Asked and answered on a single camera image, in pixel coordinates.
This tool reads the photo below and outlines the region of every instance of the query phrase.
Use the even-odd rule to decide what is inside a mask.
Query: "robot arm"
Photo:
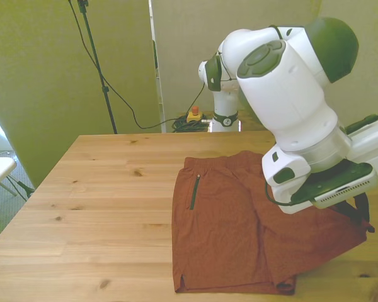
[[[236,30],[220,44],[217,53],[199,66],[199,77],[214,97],[213,131],[238,131],[238,89],[236,72],[254,49],[272,40],[287,40],[324,87],[329,83],[304,27],[271,26],[262,30]]]
[[[347,135],[324,100],[323,87],[351,72],[357,50],[344,22],[323,18],[296,30],[235,31],[201,65],[210,90],[240,87],[274,134],[263,173],[286,213],[325,208],[378,183],[378,121]]]

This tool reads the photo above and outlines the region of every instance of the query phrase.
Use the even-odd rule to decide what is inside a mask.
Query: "wooden table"
[[[187,156],[266,152],[266,131],[79,137],[0,235],[0,302],[378,301],[377,232],[293,297],[175,294],[171,200]]]

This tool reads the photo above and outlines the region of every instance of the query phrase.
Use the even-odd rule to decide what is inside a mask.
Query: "red button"
[[[193,115],[198,115],[199,114],[199,106],[193,106],[192,107],[192,113],[193,113]]]

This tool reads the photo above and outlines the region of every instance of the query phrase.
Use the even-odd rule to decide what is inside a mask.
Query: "robot logo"
[[[222,121],[222,123],[224,124],[224,126],[230,126],[231,125],[231,119],[226,118],[224,121]]]

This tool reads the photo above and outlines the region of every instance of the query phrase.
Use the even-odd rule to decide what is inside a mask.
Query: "orange shorts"
[[[185,160],[173,196],[176,292],[293,294],[297,274],[366,240],[331,209],[283,213],[265,196],[261,158]]]

